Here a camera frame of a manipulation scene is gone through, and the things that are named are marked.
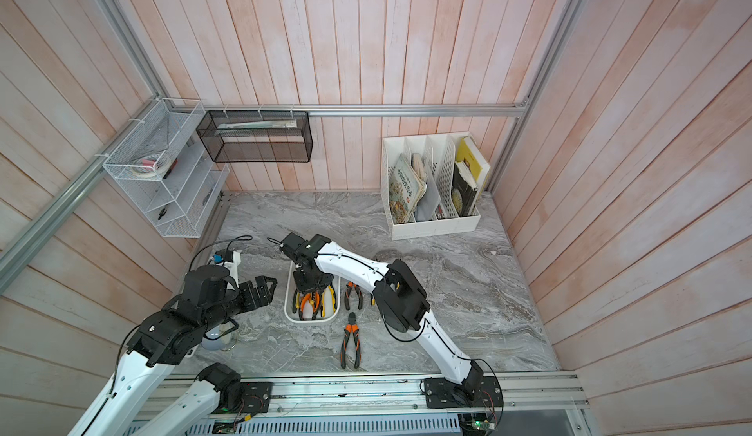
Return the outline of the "white plastic storage box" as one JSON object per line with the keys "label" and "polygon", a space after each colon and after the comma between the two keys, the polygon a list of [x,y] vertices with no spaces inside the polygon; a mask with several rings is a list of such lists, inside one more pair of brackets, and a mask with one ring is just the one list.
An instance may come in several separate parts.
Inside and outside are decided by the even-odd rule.
{"label": "white plastic storage box", "polygon": [[288,284],[284,296],[284,317],[293,324],[326,324],[332,322],[340,310],[340,277],[334,277],[333,282],[323,291],[315,293],[301,293],[296,286],[293,263],[289,267]]}

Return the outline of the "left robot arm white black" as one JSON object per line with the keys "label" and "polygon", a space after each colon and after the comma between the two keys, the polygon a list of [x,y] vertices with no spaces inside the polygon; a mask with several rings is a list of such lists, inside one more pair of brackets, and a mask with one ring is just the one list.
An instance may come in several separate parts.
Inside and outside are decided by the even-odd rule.
{"label": "left robot arm white black", "polygon": [[[190,271],[180,294],[133,328],[121,344],[116,368],[72,429],[74,435],[121,435],[152,393],[188,354],[224,324],[271,304],[278,282],[260,275],[237,282],[223,265]],[[189,389],[139,430],[142,435],[182,435],[215,411],[240,418],[247,410],[265,412],[268,395],[248,393],[240,374],[227,365],[205,367]]]}

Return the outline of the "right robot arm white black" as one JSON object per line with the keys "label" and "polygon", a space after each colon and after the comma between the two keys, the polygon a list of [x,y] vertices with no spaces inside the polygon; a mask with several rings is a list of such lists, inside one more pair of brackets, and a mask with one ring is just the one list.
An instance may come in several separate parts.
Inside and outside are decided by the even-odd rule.
{"label": "right robot arm white black", "polygon": [[443,330],[425,288],[404,261],[370,260],[320,234],[305,239],[290,233],[279,250],[295,264],[293,278],[299,291],[321,289],[333,277],[354,283],[373,295],[387,330],[402,333],[403,343],[417,342],[433,359],[452,400],[468,407],[480,396],[483,369]]}

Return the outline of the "orange black greener pliers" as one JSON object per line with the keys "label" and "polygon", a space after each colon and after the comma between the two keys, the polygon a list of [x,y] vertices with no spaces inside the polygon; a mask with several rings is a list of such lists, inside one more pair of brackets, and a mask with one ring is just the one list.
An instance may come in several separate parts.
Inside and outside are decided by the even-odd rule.
{"label": "orange black greener pliers", "polygon": [[302,322],[316,320],[322,312],[322,293],[303,293],[296,289],[293,294],[292,312]]}

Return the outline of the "yellow black long-nose pliers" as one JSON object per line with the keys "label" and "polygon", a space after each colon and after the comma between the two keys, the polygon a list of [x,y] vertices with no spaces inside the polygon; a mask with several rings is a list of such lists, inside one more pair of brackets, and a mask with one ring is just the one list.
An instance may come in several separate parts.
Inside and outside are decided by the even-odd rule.
{"label": "yellow black long-nose pliers", "polygon": [[337,312],[337,295],[332,285],[329,285],[322,293],[322,313],[323,318],[332,318]]}

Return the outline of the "light blue alarm clock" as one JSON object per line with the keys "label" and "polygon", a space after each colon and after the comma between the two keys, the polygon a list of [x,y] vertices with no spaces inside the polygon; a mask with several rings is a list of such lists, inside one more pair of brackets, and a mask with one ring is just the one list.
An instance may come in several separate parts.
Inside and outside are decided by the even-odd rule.
{"label": "light blue alarm clock", "polygon": [[202,347],[209,351],[229,351],[236,342],[238,326],[232,322],[209,330],[202,339]]}

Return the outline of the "colourful cover book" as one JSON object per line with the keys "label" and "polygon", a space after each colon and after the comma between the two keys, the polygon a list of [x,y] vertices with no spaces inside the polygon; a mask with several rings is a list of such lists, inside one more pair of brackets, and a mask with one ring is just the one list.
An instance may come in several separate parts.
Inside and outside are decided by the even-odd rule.
{"label": "colourful cover book", "polygon": [[394,224],[406,224],[424,196],[427,184],[401,154],[389,175],[389,206]]}

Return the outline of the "white file organizer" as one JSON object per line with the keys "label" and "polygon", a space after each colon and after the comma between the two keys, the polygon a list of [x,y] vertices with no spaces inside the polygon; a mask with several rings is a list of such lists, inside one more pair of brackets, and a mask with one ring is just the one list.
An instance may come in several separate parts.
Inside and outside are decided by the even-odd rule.
{"label": "white file organizer", "polygon": [[[387,226],[393,240],[473,232],[481,215],[478,203],[486,187],[478,185],[478,194],[470,216],[460,217],[452,204],[452,175],[456,147],[468,132],[429,134],[428,136],[388,137],[382,142],[381,195]],[[398,157],[405,154],[411,167],[427,184],[424,196],[406,224],[394,224],[389,206],[389,175]]]}

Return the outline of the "tape roll on shelf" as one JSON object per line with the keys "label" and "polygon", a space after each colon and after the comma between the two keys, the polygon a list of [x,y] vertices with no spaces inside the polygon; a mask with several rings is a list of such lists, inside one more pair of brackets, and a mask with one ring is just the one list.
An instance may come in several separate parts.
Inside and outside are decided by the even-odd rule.
{"label": "tape roll on shelf", "polygon": [[172,157],[154,153],[138,158],[130,170],[139,179],[162,179],[171,166]]}

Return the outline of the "dark cover book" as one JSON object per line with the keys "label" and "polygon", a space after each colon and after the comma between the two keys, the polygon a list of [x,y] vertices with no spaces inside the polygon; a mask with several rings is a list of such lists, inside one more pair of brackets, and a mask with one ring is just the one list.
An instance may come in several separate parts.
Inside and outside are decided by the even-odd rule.
{"label": "dark cover book", "polygon": [[460,217],[470,216],[478,194],[478,185],[470,169],[462,162],[454,163],[452,175],[452,204]]}

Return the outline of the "yellow book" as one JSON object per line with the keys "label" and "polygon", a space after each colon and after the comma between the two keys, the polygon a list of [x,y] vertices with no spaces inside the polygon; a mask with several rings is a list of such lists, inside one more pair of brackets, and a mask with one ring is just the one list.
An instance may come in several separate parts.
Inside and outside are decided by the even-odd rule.
{"label": "yellow book", "polygon": [[486,182],[491,171],[489,162],[471,136],[464,136],[457,143],[456,162],[464,163],[468,167],[478,185],[483,185]]}

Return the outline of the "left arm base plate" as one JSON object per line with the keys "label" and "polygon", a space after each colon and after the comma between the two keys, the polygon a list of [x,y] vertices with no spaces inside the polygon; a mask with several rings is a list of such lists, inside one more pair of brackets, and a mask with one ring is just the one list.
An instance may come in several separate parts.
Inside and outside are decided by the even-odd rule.
{"label": "left arm base plate", "polygon": [[221,387],[215,414],[266,414],[273,384],[270,381],[233,382]]}

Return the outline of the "aluminium rail frame front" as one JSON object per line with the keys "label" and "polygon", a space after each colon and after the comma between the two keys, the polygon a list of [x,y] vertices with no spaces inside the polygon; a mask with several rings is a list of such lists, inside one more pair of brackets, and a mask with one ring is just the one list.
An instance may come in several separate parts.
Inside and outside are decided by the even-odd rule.
{"label": "aluminium rail frame front", "polygon": [[[433,374],[331,374],[313,377],[282,376],[262,379],[244,378],[242,382],[270,381],[269,410],[256,414],[262,418],[296,416],[365,416],[366,414],[493,414],[503,416],[513,411],[585,410],[589,401],[579,378],[564,371],[542,373],[501,373],[495,377],[503,391],[502,410],[446,409],[426,406],[421,381]],[[152,393],[134,422],[148,422],[179,399],[195,378],[169,378]],[[238,420],[228,414],[212,412],[205,418]]]}

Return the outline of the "black mesh wall basket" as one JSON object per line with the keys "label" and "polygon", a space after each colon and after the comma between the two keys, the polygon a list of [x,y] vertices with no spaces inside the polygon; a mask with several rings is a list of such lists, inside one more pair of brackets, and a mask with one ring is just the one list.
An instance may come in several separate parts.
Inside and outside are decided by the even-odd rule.
{"label": "black mesh wall basket", "polygon": [[306,112],[211,110],[197,134],[219,163],[307,163],[313,154]]}

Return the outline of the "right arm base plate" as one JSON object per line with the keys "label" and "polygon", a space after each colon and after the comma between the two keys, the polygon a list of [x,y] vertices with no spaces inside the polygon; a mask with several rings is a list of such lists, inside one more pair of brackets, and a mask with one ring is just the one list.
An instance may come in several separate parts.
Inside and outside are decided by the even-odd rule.
{"label": "right arm base plate", "polygon": [[484,376],[477,385],[470,387],[430,377],[421,381],[421,389],[426,406],[432,410],[487,408],[498,411],[504,408],[501,385],[492,376]]}

